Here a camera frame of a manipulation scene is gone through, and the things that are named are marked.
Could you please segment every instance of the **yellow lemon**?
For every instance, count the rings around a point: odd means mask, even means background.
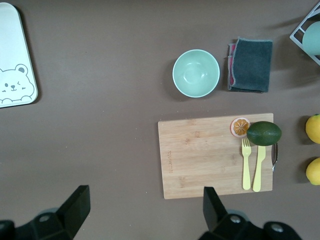
[[[311,184],[320,185],[320,157],[308,165],[305,174]]]
[[[320,115],[311,116],[305,124],[305,132],[315,143],[320,144]]]

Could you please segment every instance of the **dish towel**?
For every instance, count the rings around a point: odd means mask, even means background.
[[[239,38],[229,44],[228,89],[234,92],[266,93],[269,90],[271,40]]]

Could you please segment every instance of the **brown table surface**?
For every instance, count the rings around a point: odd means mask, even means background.
[[[305,169],[320,146],[304,132],[320,111],[320,66],[290,39],[317,0],[9,0],[24,25],[39,96],[0,109],[0,218],[20,226],[89,185],[77,240],[195,240],[202,197],[165,200],[158,121],[274,113],[282,129],[273,190],[221,196],[258,227],[279,221],[317,240],[320,188]],[[268,93],[227,89],[228,44],[273,40]],[[217,88],[188,98],[175,60],[212,53]]]

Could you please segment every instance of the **lime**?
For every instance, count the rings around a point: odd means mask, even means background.
[[[270,146],[281,138],[281,129],[269,121],[257,121],[252,123],[246,131],[246,136],[255,145]]]

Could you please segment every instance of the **wooden cutting board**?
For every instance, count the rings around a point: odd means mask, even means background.
[[[241,138],[231,134],[231,122],[274,121],[273,113],[194,118],[158,122],[163,193],[165,199],[203,197],[204,186],[218,195],[252,193],[242,188]],[[256,169],[257,146],[251,143],[251,187]],[[262,162],[261,191],[273,187],[272,146]]]

